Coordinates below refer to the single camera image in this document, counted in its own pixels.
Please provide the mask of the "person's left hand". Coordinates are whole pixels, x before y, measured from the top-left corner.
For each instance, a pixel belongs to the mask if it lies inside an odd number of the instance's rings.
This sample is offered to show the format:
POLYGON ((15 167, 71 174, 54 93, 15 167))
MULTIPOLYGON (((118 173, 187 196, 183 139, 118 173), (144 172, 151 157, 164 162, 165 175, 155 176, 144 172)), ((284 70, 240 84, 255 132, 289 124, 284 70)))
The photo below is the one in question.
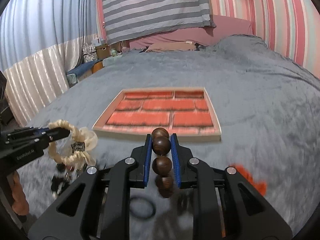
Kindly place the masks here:
POLYGON ((20 183, 20 176, 17 171, 14 171, 11 175, 12 182, 10 182, 9 185, 12 190, 12 197, 14 199, 11 207, 16 214, 20 216, 26 216, 29 213, 29 204, 26 200, 23 187, 20 183))

